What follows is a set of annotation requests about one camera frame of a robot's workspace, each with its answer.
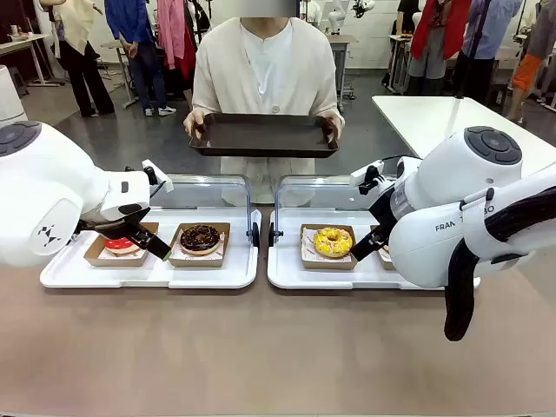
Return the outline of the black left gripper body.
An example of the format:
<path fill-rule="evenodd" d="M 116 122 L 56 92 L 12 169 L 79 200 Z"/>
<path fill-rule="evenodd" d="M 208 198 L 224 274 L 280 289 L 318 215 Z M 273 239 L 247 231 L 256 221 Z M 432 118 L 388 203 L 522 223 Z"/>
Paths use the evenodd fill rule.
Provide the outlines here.
<path fill-rule="evenodd" d="M 147 239 L 150 232 L 141 224 L 150 208 L 145 208 L 122 219 L 96 224 L 93 229 L 107 239 Z"/>

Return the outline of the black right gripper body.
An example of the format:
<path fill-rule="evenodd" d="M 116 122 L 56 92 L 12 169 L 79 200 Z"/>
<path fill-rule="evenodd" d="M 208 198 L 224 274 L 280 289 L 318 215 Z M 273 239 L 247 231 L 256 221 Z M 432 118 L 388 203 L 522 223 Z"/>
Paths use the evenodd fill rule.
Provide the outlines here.
<path fill-rule="evenodd" d="M 378 230 L 374 233 L 379 237 L 389 237 L 394 225 L 396 217 L 390 207 L 390 200 L 393 190 L 387 190 L 370 206 L 369 212 L 378 222 Z"/>

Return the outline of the person's left hand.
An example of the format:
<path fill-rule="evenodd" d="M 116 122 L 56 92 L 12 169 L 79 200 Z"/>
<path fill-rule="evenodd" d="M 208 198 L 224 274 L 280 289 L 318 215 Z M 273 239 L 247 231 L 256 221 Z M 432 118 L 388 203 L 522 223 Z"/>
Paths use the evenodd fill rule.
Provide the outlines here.
<path fill-rule="evenodd" d="M 328 133 L 329 142 L 338 142 L 345 126 L 345 120 L 337 109 L 327 110 L 322 115 L 327 120 L 330 132 Z"/>

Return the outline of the person's right hand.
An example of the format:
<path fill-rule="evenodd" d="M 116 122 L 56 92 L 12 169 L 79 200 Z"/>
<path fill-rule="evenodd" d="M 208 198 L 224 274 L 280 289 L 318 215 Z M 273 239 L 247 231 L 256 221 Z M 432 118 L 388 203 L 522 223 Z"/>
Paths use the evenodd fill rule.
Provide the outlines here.
<path fill-rule="evenodd" d="M 204 133 L 204 116 L 205 113 L 201 109 L 194 109 L 184 119 L 183 126 L 191 138 L 202 138 Z"/>

